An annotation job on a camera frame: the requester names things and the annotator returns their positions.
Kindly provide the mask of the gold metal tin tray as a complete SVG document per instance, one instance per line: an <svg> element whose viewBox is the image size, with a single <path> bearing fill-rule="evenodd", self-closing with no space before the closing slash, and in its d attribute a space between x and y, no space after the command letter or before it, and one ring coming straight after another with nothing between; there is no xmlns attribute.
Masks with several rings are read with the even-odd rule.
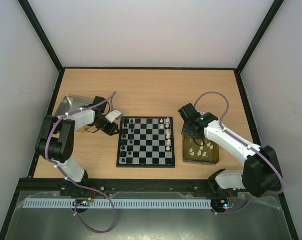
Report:
<svg viewBox="0 0 302 240"><path fill-rule="evenodd" d="M220 161L219 146L208 139L183 136L182 161L192 164L216 165Z"/></svg>

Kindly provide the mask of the silver metal tin tray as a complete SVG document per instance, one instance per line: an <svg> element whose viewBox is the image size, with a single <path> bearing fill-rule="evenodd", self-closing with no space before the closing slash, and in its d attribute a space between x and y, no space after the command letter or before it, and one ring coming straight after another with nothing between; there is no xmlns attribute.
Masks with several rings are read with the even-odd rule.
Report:
<svg viewBox="0 0 302 240"><path fill-rule="evenodd" d="M60 116L65 115L65 113L77 111L79 108L84 108L84 106L87 106L92 102L92 99L66 95L59 104L57 110L54 113L54 116L58 116L58 118L60 118ZM94 121L94 111L83 110L69 116L68 119L74 120L74 130L76 132L84 133L85 129L89 127L88 125L93 123Z"/></svg>

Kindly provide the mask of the black white chess board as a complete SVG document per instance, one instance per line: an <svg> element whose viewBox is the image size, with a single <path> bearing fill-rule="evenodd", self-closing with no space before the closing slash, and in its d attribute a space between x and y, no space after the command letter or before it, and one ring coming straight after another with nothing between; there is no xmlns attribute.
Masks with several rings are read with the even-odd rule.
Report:
<svg viewBox="0 0 302 240"><path fill-rule="evenodd" d="M120 122L117 167L174 168L171 116L124 116Z"/></svg>

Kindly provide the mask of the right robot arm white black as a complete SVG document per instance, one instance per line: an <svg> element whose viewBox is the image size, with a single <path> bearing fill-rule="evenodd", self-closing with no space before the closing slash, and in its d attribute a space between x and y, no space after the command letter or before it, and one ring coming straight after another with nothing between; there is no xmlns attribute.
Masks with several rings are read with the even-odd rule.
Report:
<svg viewBox="0 0 302 240"><path fill-rule="evenodd" d="M218 170L209 177L209 191L215 196L226 189L246 190L255 197L266 192L279 194L282 191L283 178L271 163L277 159L275 150L261 147L239 136L210 112L200 113L188 103L178 110L183 119L182 135L194 139L210 140L221 146L242 168L239 170Z"/></svg>

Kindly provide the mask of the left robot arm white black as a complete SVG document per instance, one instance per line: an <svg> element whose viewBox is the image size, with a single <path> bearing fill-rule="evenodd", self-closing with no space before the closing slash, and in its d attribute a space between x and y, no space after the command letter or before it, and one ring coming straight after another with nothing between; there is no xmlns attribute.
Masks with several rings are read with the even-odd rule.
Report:
<svg viewBox="0 0 302 240"><path fill-rule="evenodd" d="M83 127L95 127L109 136L119 133L115 120L122 112L113 107L115 92L108 98L96 96L93 103L82 105L74 111L62 115L44 117L35 144L35 152L52 163L64 179L78 188L103 195L104 193L88 186L88 174L73 155L74 134Z"/></svg>

